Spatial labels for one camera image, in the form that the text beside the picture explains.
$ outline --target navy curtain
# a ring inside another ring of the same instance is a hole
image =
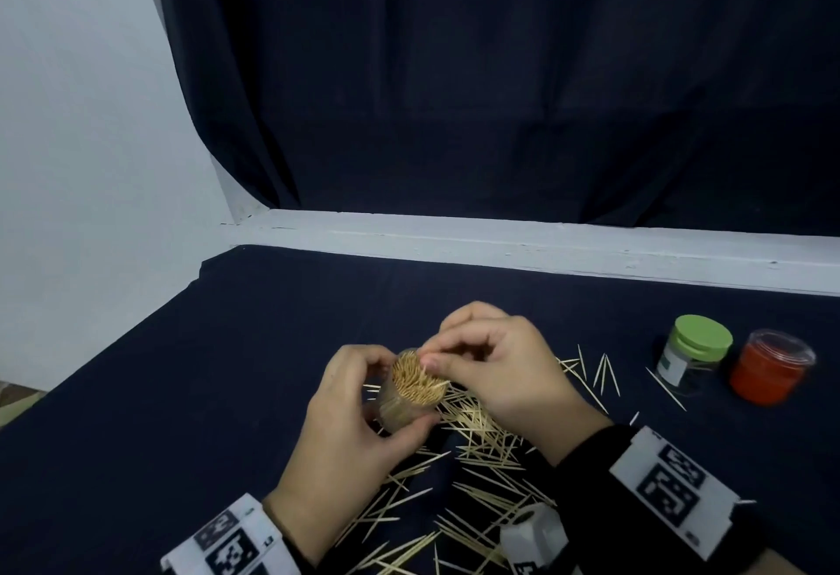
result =
[[[840,0],[162,0],[270,206],[840,235]]]

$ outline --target white wristband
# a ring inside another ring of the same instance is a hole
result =
[[[256,498],[245,494],[161,559],[174,575],[300,575]]]

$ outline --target dark blue tablecloth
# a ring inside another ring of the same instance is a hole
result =
[[[840,298],[256,246],[206,262],[0,432],[0,571],[154,571],[236,497],[273,488],[338,347],[415,346],[474,298],[530,317],[562,358],[580,343],[590,374],[605,351],[622,390],[605,392],[615,421],[640,410],[639,424],[759,501],[774,548],[811,575],[840,571]],[[788,330],[820,363],[778,407],[713,379],[683,412],[642,367],[685,313],[718,319],[736,347],[758,327]]]

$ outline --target red container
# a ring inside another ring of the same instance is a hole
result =
[[[795,336],[756,330],[741,350],[729,384],[741,398],[770,406],[786,399],[814,363],[814,350]]]

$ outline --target bundle of toothpicks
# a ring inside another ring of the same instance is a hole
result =
[[[566,373],[581,381],[606,413],[606,408],[601,400],[595,396],[595,392],[586,381],[587,372],[580,347],[578,347],[578,358],[566,360],[558,358],[557,360]],[[606,355],[602,356],[601,362],[595,370],[593,386],[600,379],[603,392],[604,378],[607,373],[610,374],[618,393],[615,372]],[[423,379],[423,385],[425,387],[430,386],[427,379]],[[372,400],[382,388],[379,385],[369,384],[365,385],[365,389],[372,396],[369,400]],[[410,392],[411,390],[406,390],[404,385],[401,386],[400,393],[406,393],[406,391]],[[443,453],[434,453],[422,447],[416,453],[416,463],[388,476],[381,492],[348,525],[336,542],[336,546],[341,545],[355,529],[364,529],[361,541],[365,542],[371,537],[377,526],[399,521],[400,507],[433,490],[432,488],[426,488],[411,493],[411,489],[406,482],[425,473],[432,464],[447,456],[458,461],[464,474],[464,478],[454,481],[451,487],[468,496],[480,506],[481,510],[485,510],[490,523],[487,526],[471,524],[465,519],[466,512],[459,513],[457,510],[445,507],[441,515],[438,515],[435,520],[436,528],[429,529],[428,534],[390,550],[389,542],[385,542],[349,570],[348,575],[355,571],[367,569],[371,569],[370,572],[377,572],[378,575],[388,575],[388,573],[413,575],[413,572],[408,569],[408,566],[410,566],[408,562],[424,550],[434,561],[437,574],[441,572],[441,569],[466,573],[486,573],[488,569],[495,568],[501,572],[500,569],[508,569],[508,564],[499,546],[499,528],[514,519],[524,506],[538,502],[556,506],[552,498],[525,477],[525,467],[520,464],[517,451],[527,446],[528,443],[520,436],[499,427],[481,406],[475,395],[466,389],[447,385],[445,395],[440,400],[437,409],[441,413],[443,428],[458,432],[461,435],[462,444],[456,445],[454,451],[450,450]],[[479,566],[477,568],[465,568],[463,565],[441,559],[438,555],[438,541],[443,540],[443,538],[475,553]]]

